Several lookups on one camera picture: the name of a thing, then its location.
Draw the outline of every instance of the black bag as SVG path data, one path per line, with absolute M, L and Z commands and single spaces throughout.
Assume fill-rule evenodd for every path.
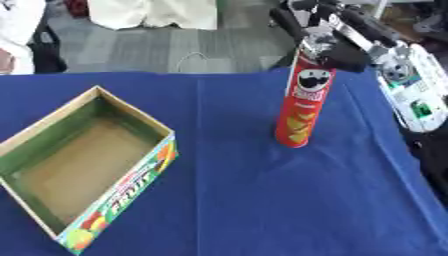
M 49 42 L 42 37 L 47 34 Z M 61 57 L 61 41 L 49 25 L 43 21 L 34 33 L 33 43 L 28 45 L 33 52 L 33 62 L 36 74 L 62 73 L 67 70 L 67 64 Z

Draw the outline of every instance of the blue tablecloth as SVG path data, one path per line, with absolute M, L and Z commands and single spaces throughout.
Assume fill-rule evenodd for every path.
M 0 77 L 0 141 L 97 84 L 176 130 L 180 157 L 84 255 L 448 255 L 373 74 L 338 73 L 302 149 L 272 136 L 287 74 Z M 0 190 L 0 254 L 68 252 Z

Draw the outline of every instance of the gray floor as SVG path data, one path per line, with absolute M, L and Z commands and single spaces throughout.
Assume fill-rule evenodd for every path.
M 255 72 L 269 67 L 292 47 L 283 31 L 268 27 L 269 9 L 278 0 L 227 0 L 217 31 L 112 31 L 88 19 L 73 19 L 58 1 L 50 6 L 50 24 L 62 40 L 69 72 Z M 198 54 L 185 57 L 193 52 L 206 58 Z

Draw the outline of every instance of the cardboard box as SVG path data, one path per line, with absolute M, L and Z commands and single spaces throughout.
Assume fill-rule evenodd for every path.
M 171 129 L 97 86 L 0 144 L 0 182 L 80 254 L 176 155 Z

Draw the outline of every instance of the pringles logo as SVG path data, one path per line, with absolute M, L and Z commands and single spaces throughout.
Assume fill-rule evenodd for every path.
M 323 89 L 330 81 L 331 73 L 321 69 L 306 69 L 297 74 L 297 86 L 294 96 L 299 99 L 321 101 Z

